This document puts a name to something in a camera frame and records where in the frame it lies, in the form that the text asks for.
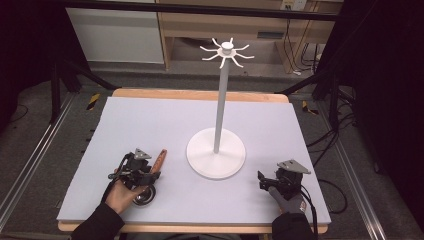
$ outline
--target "wire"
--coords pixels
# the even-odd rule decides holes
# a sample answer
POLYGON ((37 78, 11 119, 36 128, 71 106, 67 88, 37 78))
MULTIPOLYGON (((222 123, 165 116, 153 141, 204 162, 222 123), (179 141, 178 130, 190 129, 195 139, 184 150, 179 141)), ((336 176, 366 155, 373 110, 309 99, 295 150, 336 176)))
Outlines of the wire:
POLYGON ((312 221, 313 221, 313 225, 314 225, 314 236, 315 239, 318 240, 318 221, 317 221, 317 211, 315 209, 314 204, 312 204, 312 199, 311 199, 311 195, 309 194, 308 190, 301 185, 302 188, 306 191, 306 193, 308 195, 306 195, 303 191, 300 191, 300 193, 303 195, 303 197, 306 199, 306 201, 309 202, 309 206, 311 207, 311 211, 312 211, 312 221))
POLYGON ((300 61, 304 66, 311 67, 311 66, 313 66, 313 64, 309 64, 307 62, 314 62, 314 61, 319 62, 319 60, 317 60, 317 58, 316 58, 318 56, 318 52, 320 52, 319 44, 315 44, 314 59, 305 59, 305 54, 306 54, 306 51, 308 50, 308 48, 309 48, 309 43, 305 43, 305 46, 303 46, 303 50, 302 50, 302 53, 300 55, 300 61))
POLYGON ((354 97, 352 97, 352 96, 349 96, 347 93, 345 93, 343 90, 340 90, 339 89, 339 99, 341 99, 342 101, 344 101, 344 102, 348 102, 348 103, 350 103, 351 105, 353 105, 354 104, 354 102, 355 102, 355 98, 354 97))
POLYGON ((352 120, 352 121, 348 122, 348 123, 347 123, 345 126, 343 126, 343 127, 339 127, 339 130, 343 130, 343 129, 345 129, 347 126, 349 126, 349 125, 353 125, 353 123, 355 123, 355 122, 356 122, 356 120, 355 120, 355 115, 354 115, 353 113, 349 113, 348 115, 346 115, 345 117, 343 117, 343 118, 342 118, 342 121, 340 121, 340 124, 341 124, 343 121, 348 120, 348 119, 354 119, 354 120, 352 120))
POLYGON ((317 55, 318 55, 318 44, 315 44, 315 53, 314 53, 314 62, 312 63, 312 68, 313 68, 313 74, 315 74, 316 70, 317 70, 317 55))
POLYGON ((322 140, 324 140, 324 139, 328 138, 329 136, 331 136, 331 134, 333 134, 333 133, 334 133, 334 130, 328 131, 327 133, 325 133, 319 139, 315 140, 314 142, 312 142, 310 144, 307 144, 306 147, 312 147, 312 146, 314 146, 315 144, 317 144, 317 143, 321 142, 322 140))
MULTIPOLYGON (((332 143, 330 143, 330 144, 328 145, 328 148, 332 148, 332 147, 334 146, 334 144, 336 144, 336 141, 333 141, 332 143)), ((323 152, 323 151, 327 151, 326 149, 327 149, 327 147, 326 147, 326 148, 324 148, 324 149, 321 149, 321 150, 308 151, 308 153, 318 153, 318 152, 323 152)))
MULTIPOLYGON (((348 36, 348 40, 349 39, 351 39, 352 38, 352 36, 354 35, 354 33, 356 33, 357 31, 358 31, 358 29, 360 28, 360 26, 363 24, 363 22, 365 21, 365 19, 370 15, 370 12, 371 12, 371 10, 375 7, 375 5, 376 5, 376 3, 378 2, 378 0, 376 0, 376 1, 374 1, 373 3, 372 3, 372 5, 371 5, 371 8, 370 8, 370 10, 367 12, 367 14, 366 14, 366 16, 361 20, 361 22, 358 24, 358 27, 356 28, 356 29, 354 29, 354 31, 352 31, 351 32, 351 34, 348 36)), ((348 40, 345 40, 343 43, 342 43, 342 46, 340 47, 340 49, 342 49, 345 45, 346 45, 346 42, 348 42, 348 40)), ((348 115, 346 115, 342 120, 340 120, 340 122, 342 122, 342 121, 344 121, 344 120, 346 120, 346 119, 349 119, 349 118, 351 118, 351 116, 350 116, 351 114, 348 114, 348 115)), ((325 152, 328 150, 328 147, 331 145, 331 142, 333 142, 334 141, 334 139, 336 138, 336 136, 338 137, 338 135, 339 135, 339 130, 340 130, 340 128, 338 128, 338 129, 331 129, 329 132, 327 132, 323 137, 321 137, 320 139, 321 140, 323 140, 323 139, 325 139, 325 138, 327 138, 328 136, 330 136, 331 134, 334 134, 333 135, 333 138, 331 139, 331 141, 330 141, 330 144, 327 146, 327 148, 326 149, 324 149, 324 151, 323 151, 323 153, 320 155, 320 157, 318 158, 318 160, 314 163, 314 167, 317 165, 317 163, 319 162, 319 160, 321 159, 321 157, 325 154, 325 152)), ((337 190, 339 190, 340 191, 340 193, 343 195, 343 198, 344 198, 344 200, 345 200, 345 206, 341 209, 341 210, 339 210, 339 211, 331 211, 331 213, 333 213, 333 214, 339 214, 339 213, 342 213, 342 212, 344 212, 346 209, 347 209, 347 207, 348 207, 348 202, 347 202, 347 197, 346 197, 346 195, 344 194, 344 192, 341 190, 341 188, 339 188, 337 185, 335 185, 334 183, 331 183, 331 182, 329 182, 329 181, 326 181, 326 180, 323 180, 323 179, 318 179, 318 181, 321 181, 321 182, 325 182, 325 183, 327 183, 327 184, 330 184, 330 185, 332 185, 333 187, 335 187, 337 190)))
POLYGON ((10 121, 9 121, 9 123, 16 122, 16 121, 18 121, 18 120, 22 119, 23 117, 25 117, 25 116, 27 115, 27 113, 28 113, 28 107, 27 107, 27 106, 25 106, 25 105, 22 105, 22 104, 18 104, 18 106, 25 108, 25 112, 22 114, 22 116, 19 116, 19 117, 18 117, 18 118, 16 118, 16 119, 10 120, 10 121))
POLYGON ((343 199, 344 199, 344 206, 342 207, 342 209, 337 210, 337 211, 332 210, 332 211, 329 211, 329 213, 333 213, 333 214, 340 214, 340 213, 343 213, 344 211, 346 211, 346 209, 347 209, 347 207, 348 207, 348 201, 347 201, 346 194, 343 192, 343 190, 342 190, 340 187, 338 187, 336 184, 334 184, 334 183, 332 183, 332 182, 330 182, 330 181, 324 180, 324 179, 318 179, 318 182, 326 183, 326 184, 328 184, 328 185, 333 186, 333 187, 334 187, 334 188, 336 188, 336 189, 337 189, 337 190, 338 190, 338 191, 342 194, 342 196, 343 196, 343 199))
POLYGON ((287 25, 286 25, 286 34, 284 35, 284 40, 283 40, 283 50, 284 50, 284 53, 286 54, 286 57, 287 57, 287 60, 289 60, 289 63, 290 63, 290 68, 293 70, 293 71, 306 71, 306 70, 308 70, 308 69, 304 69, 304 68, 300 68, 300 67, 298 67, 297 65, 296 65, 296 61, 295 61, 295 57, 294 57, 294 54, 293 54, 293 48, 292 48, 292 46, 291 46, 291 41, 290 41, 290 35, 289 35, 289 28, 290 28, 290 19, 287 19, 287 25), (290 49, 291 49, 291 55, 292 55, 292 60, 290 60, 290 57, 289 57, 289 55, 288 55, 288 53, 287 53, 287 50, 286 50, 286 40, 288 40, 289 41, 289 46, 290 46, 290 49))
POLYGON ((319 155, 319 157, 317 158, 317 160, 314 162, 313 166, 314 168, 316 167, 316 165, 319 163, 319 161, 321 161, 322 157, 324 156, 324 154, 334 145, 334 143, 337 141, 339 137, 339 133, 336 132, 333 135, 333 138, 331 138, 330 142, 328 143, 327 147, 322 151, 321 155, 319 155))
POLYGON ((349 107, 351 107, 352 106, 352 104, 350 104, 349 102, 345 102, 344 100, 342 100, 344 103, 342 104, 342 105, 340 105, 338 108, 337 108, 337 111, 340 111, 340 109, 342 108, 342 107, 344 107, 344 106, 349 106, 349 107))

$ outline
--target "white table surface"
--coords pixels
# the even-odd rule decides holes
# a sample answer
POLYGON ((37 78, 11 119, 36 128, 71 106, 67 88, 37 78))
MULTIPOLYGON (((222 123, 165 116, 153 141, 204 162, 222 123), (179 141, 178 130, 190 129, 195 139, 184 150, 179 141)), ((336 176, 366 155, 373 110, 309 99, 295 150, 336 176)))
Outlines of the white table surface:
MULTIPOLYGON (((269 226, 279 209, 272 197, 259 189, 257 171, 275 178, 276 164, 290 159, 312 172, 304 175, 302 184, 312 196, 318 224, 330 223, 290 103, 227 101, 223 127, 243 141, 245 164, 224 180, 209 180, 191 169, 186 158, 187 143, 198 131, 215 127, 216 108, 216 101, 108 98, 57 219, 87 219, 109 183, 108 174, 125 154, 140 148, 152 156, 151 165, 162 149, 168 154, 155 183, 155 199, 147 206, 132 204, 121 215, 127 223, 269 226)), ((306 216, 312 223, 309 206, 306 216)))

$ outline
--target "white pole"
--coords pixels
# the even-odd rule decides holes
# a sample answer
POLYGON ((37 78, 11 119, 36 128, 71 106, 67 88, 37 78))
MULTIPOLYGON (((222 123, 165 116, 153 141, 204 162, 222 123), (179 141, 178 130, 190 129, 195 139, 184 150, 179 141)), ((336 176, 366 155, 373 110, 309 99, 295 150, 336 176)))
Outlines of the white pole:
POLYGON ((230 61, 228 60, 228 58, 226 58, 224 62, 224 66, 221 68, 221 74, 219 76, 219 96, 218 96, 218 108, 216 113, 215 144, 213 147, 214 153, 219 152, 219 145, 221 142, 222 121, 224 118, 224 106, 225 106, 225 97, 227 95, 229 72, 230 72, 230 61))

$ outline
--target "gray floor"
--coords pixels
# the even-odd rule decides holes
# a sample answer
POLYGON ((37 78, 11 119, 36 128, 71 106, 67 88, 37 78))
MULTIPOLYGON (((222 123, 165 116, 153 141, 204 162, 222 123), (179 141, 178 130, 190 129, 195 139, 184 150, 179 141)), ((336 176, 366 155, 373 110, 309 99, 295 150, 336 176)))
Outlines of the gray floor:
MULTIPOLYGON (((177 41, 171 69, 168 71, 157 66, 138 64, 92 63, 92 68, 99 76, 121 86, 217 90, 219 62, 201 62, 200 58, 210 55, 201 51, 198 48, 199 44, 207 48, 215 48, 208 41, 189 39, 177 41)), ((251 46, 243 52, 243 55, 255 55, 255 59, 240 60, 239 63, 244 65, 244 68, 235 66, 231 68, 229 90, 274 92, 283 90, 310 75, 310 71, 302 72, 301 76, 286 74, 272 42, 249 44, 251 46)), ((79 94, 71 96, 74 100, 66 118, 49 144, 48 150, 42 154, 36 171, 31 176, 25 191, 22 192, 20 200, 14 206, 8 221, 1 226, 2 234, 32 239, 66 239, 67 233, 57 228, 55 218, 60 207, 57 203, 65 196, 67 186, 89 144, 87 139, 96 128, 102 107, 107 96, 111 94, 110 91, 90 81, 82 79, 82 82, 83 89, 79 94), (99 101, 92 111, 87 111, 85 108, 91 95, 97 92, 101 93, 99 101)), ((326 102, 311 101, 312 87, 302 89, 289 97, 295 106, 306 143, 311 143, 328 131, 326 102), (304 112, 303 100, 308 100, 312 108, 315 105, 324 106, 324 108, 319 108, 319 115, 304 112)), ((23 91, 19 98, 22 106, 18 107, 12 119, 24 115, 24 106, 28 108, 28 113, 23 118, 10 123, 0 135, 1 199, 4 199, 13 187, 21 169, 25 167, 32 151, 48 127, 49 101, 48 82, 23 91)), ((340 112, 340 118, 342 118, 349 114, 351 109, 344 106, 340 108, 340 112)), ((358 129, 348 124, 340 131, 339 140, 383 228, 385 237, 387 239, 424 239, 423 233, 390 179, 385 175, 374 173, 372 159, 358 129)), ((326 143, 324 141, 309 149, 313 161, 320 154, 313 151, 322 150, 326 143)), ((329 225, 328 232, 321 238, 375 239, 371 238, 367 229, 364 213, 361 212, 361 207, 358 207, 358 200, 342 168, 336 147, 332 147, 324 155, 315 171, 318 178, 331 181, 340 187, 346 193, 349 204, 345 212, 331 214, 332 223, 329 225)), ((321 188, 330 209, 338 210, 343 207, 343 198, 337 190, 324 183, 321 184, 321 188)))

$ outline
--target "wooden table edge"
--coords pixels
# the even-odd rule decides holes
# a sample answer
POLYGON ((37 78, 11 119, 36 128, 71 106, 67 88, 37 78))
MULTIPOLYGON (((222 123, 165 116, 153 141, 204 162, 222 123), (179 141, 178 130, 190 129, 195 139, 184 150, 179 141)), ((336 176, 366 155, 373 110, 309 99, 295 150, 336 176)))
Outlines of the wooden table edge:
MULTIPOLYGON (((72 232, 81 224, 81 222, 59 221, 59 230, 63 232, 72 232)), ((318 224, 318 233, 327 232, 327 224, 318 224)), ((213 225, 172 225, 172 224, 125 224, 120 232, 157 232, 157 233, 243 233, 243 234, 268 234, 272 233, 271 224, 264 225, 231 225, 231 224, 213 224, 213 225)))
MULTIPOLYGON (((218 100, 218 91, 119 88, 113 92, 112 97, 218 100)), ((261 92, 227 92, 226 100, 289 103, 283 94, 261 92)))

